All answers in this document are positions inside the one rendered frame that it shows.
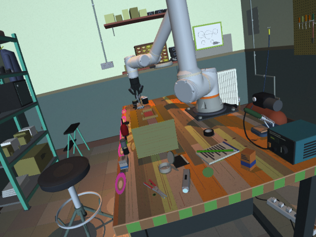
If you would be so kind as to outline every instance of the green picture frame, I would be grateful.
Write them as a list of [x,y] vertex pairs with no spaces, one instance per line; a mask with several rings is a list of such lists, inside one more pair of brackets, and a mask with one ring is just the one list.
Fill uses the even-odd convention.
[[[222,22],[215,22],[215,23],[193,26],[192,29],[193,29],[193,37],[194,37],[194,44],[195,44],[196,51],[207,49],[207,48],[219,47],[219,46],[224,45]],[[221,33],[220,38],[219,38],[219,36],[216,37],[217,40],[221,40],[221,41],[214,41],[214,42],[218,42],[218,44],[216,44],[216,45],[214,45],[214,42],[211,42],[212,41],[211,38],[214,34],[213,33],[214,30],[217,30],[216,34],[218,34],[218,31],[220,31],[220,33]],[[197,40],[198,40],[197,36],[201,32],[202,32],[202,34],[204,34],[204,37],[205,37],[205,40],[204,40],[205,47],[203,47],[203,43],[202,43],[203,40],[201,42],[200,41],[197,42]]]

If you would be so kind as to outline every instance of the red handled pliers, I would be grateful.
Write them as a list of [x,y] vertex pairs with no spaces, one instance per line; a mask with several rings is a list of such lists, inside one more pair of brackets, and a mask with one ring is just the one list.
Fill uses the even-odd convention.
[[151,179],[149,180],[149,182],[150,182],[154,187],[150,186],[149,184],[147,184],[147,183],[145,183],[145,182],[144,182],[144,184],[145,184],[148,188],[154,190],[156,193],[158,193],[158,194],[159,194],[160,196],[162,196],[163,198],[164,198],[164,197],[167,197],[167,195],[164,194],[164,193],[157,187],[157,185],[154,184],[154,182],[153,182]]

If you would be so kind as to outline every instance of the white radiator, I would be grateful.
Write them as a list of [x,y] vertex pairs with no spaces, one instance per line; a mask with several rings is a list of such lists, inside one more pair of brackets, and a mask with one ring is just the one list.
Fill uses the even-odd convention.
[[223,103],[238,105],[236,68],[217,72],[219,96]]

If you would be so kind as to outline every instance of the stack of paper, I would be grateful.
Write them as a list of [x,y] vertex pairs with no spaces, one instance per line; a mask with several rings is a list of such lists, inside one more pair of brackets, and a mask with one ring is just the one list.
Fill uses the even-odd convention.
[[[29,175],[25,174],[23,176],[19,176],[16,178],[16,180],[18,181],[21,189],[23,189],[25,187],[25,185],[27,184],[27,182],[29,181]],[[9,182],[7,184],[7,186],[4,188],[4,190],[2,191],[2,197],[3,198],[7,198],[7,197],[11,197],[11,196],[15,196],[16,192],[13,189],[13,186],[11,184],[11,182]]]
[[238,153],[239,150],[229,145],[226,142],[221,142],[220,144],[207,148],[206,150],[231,150],[231,149],[235,149],[237,151],[236,152],[203,152],[203,153],[196,153],[196,154],[202,160],[204,160],[206,163],[210,165]]
[[128,156],[119,157],[118,163],[119,163],[120,169],[127,169],[128,168]]

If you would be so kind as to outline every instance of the green circle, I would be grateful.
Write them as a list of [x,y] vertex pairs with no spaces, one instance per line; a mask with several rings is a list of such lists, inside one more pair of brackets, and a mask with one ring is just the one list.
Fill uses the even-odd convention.
[[213,174],[214,174],[214,170],[211,167],[206,167],[203,170],[203,175],[207,178],[212,177]]

